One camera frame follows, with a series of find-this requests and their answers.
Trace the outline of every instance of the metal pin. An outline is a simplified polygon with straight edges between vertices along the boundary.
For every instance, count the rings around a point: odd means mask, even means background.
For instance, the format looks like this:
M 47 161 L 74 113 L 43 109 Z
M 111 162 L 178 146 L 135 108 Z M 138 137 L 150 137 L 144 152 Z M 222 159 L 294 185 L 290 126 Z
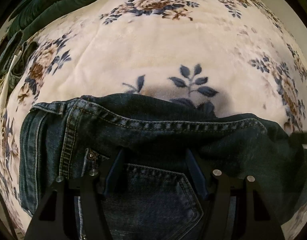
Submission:
M 64 180 L 64 177 L 63 176 L 58 176 L 56 179 L 56 182 L 61 182 Z
M 250 182 L 254 182 L 256 179 L 255 179 L 254 176 L 248 176 L 247 180 L 250 181 Z
M 215 175 L 215 176 L 220 176 L 222 174 L 222 172 L 220 170 L 213 170 L 212 173 Z
M 96 176 L 98 174 L 98 170 L 91 170 L 89 171 L 89 175 Z

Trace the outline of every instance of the dark green garment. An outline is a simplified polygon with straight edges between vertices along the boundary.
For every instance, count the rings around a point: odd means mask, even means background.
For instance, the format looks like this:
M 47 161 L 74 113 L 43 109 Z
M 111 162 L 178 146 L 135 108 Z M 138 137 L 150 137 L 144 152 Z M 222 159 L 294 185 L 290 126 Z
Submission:
M 31 43 L 28 43 L 26 41 L 24 42 L 22 37 L 23 32 L 18 31 L 11 38 L 11 40 L 7 44 L 7 47 L 0 56 L 0 78 L 2 78 L 2 76 L 7 74 L 7 72 L 9 71 L 14 56 L 17 55 L 20 50 L 22 51 L 21 56 L 18 58 L 14 67 L 10 71 L 8 93 L 11 93 L 20 81 L 25 71 L 28 59 L 39 46 L 39 44 L 35 41 L 32 41 Z
M 96 0 L 31 0 L 11 24 L 8 38 L 23 30 L 23 39 L 30 38 L 50 22 L 89 5 Z

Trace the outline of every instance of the wall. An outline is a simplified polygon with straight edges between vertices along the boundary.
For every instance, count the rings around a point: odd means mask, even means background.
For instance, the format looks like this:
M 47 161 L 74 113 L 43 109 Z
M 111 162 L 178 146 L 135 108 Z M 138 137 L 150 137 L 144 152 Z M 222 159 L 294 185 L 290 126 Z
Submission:
M 284 23 L 297 41 L 307 60 L 307 28 L 285 0 L 262 0 L 269 9 Z

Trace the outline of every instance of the jeans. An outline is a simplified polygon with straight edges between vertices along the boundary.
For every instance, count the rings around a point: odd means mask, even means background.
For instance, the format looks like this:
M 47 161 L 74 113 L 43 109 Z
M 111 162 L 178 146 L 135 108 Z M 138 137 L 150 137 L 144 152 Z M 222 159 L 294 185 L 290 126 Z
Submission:
M 81 177 L 118 147 L 123 175 L 103 203 L 114 239 L 195 239 L 202 208 L 185 162 L 194 148 L 230 177 L 252 175 L 280 224 L 307 201 L 307 151 L 275 122 L 253 114 L 214 118 L 142 95 L 38 103 L 20 134 L 20 199 L 33 214 L 58 175 Z M 77 201 L 77 221 L 82 229 Z

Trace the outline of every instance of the floral blanket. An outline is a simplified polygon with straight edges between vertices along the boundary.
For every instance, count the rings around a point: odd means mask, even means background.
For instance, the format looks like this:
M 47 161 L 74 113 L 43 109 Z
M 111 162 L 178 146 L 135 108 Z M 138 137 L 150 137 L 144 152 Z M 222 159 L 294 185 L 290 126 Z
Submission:
M 0 189 L 23 233 L 19 137 L 35 103 L 137 93 L 307 130 L 307 63 L 260 0 L 98 0 L 31 40 L 40 46 L 0 109 Z M 306 221 L 307 204 L 282 226 L 285 238 Z

